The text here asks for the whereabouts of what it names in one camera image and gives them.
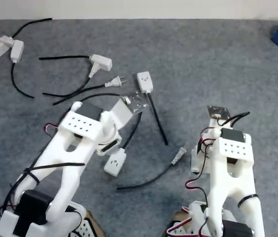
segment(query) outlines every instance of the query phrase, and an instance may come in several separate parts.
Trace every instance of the power outlet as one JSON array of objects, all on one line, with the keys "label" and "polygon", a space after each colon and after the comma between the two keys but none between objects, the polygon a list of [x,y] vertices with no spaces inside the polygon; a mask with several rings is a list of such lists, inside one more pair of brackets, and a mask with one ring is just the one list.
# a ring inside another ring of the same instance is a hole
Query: power outlet
[{"label": "power outlet", "polygon": [[123,167],[125,159],[126,159],[125,150],[119,148],[118,151],[110,155],[108,161],[104,166],[105,172],[114,177],[117,177],[121,168]]},{"label": "power outlet", "polygon": [[[81,225],[75,230],[83,237],[97,237],[96,232],[89,218],[85,218]],[[69,237],[80,237],[75,233],[70,233]]]},{"label": "power outlet", "polygon": [[153,91],[153,83],[149,72],[138,73],[137,81],[141,93],[147,94]]}]

